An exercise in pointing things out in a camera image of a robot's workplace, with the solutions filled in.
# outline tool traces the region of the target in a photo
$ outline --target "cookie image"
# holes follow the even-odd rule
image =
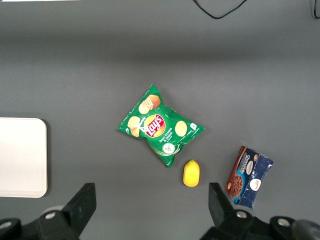
[[[240,175],[236,174],[231,177],[230,181],[228,182],[226,190],[232,199],[239,196],[239,194],[241,193],[243,184],[244,184],[244,181],[242,180],[242,177]]]

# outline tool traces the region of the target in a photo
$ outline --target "white plastic board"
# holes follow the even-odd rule
[[[2,2],[52,2],[52,1],[80,1],[80,0],[2,0]]]
[[[47,126],[0,117],[0,197],[40,198],[47,184]]]

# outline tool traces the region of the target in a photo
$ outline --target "screw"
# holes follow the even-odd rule
[[[279,218],[278,224],[283,227],[290,227],[290,222],[288,222],[288,220],[286,220],[284,218]]]
[[[12,225],[12,222],[7,221],[7,222],[2,223],[2,224],[0,225],[0,229],[8,228],[8,227],[10,227],[11,225]]]
[[[240,219],[246,219],[247,218],[247,214],[244,211],[237,211],[236,212],[236,216]]]
[[[51,212],[48,213],[47,215],[45,215],[45,219],[49,220],[49,219],[53,219],[55,217],[56,213],[55,212]]]

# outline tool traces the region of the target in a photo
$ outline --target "yellow lemon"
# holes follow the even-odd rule
[[[195,160],[190,160],[184,166],[183,183],[188,187],[198,185],[200,179],[200,167]]]

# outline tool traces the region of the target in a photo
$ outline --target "black cable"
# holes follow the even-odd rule
[[[244,4],[247,0],[243,0],[237,7],[235,7],[234,9],[232,9],[231,11],[228,11],[226,14],[222,15],[222,16],[213,16],[212,14],[210,14],[209,12],[207,12],[197,0],[192,0],[204,13],[206,13],[208,16],[210,16],[213,19],[222,19],[225,16],[227,16],[228,14],[232,13],[233,11],[237,10],[238,8],[241,7],[242,4]],[[320,19],[320,16],[317,16],[317,0],[314,0],[314,8],[313,8],[313,15],[315,19]]]
[[[317,16],[317,0],[314,0],[313,15],[315,19],[320,19],[320,16]]]
[[[211,15],[209,12],[207,12],[200,4],[197,0],[193,0],[193,2],[203,11],[205,12],[207,15],[209,15],[211,18],[213,19],[222,19],[225,16],[227,16],[228,14],[232,13],[233,11],[237,10],[238,8],[240,8],[240,6],[242,4],[244,4],[247,0],[243,0],[242,3],[240,3],[237,7],[235,7],[234,9],[232,9],[231,11],[228,11],[226,14],[222,15],[222,16],[213,16]]]

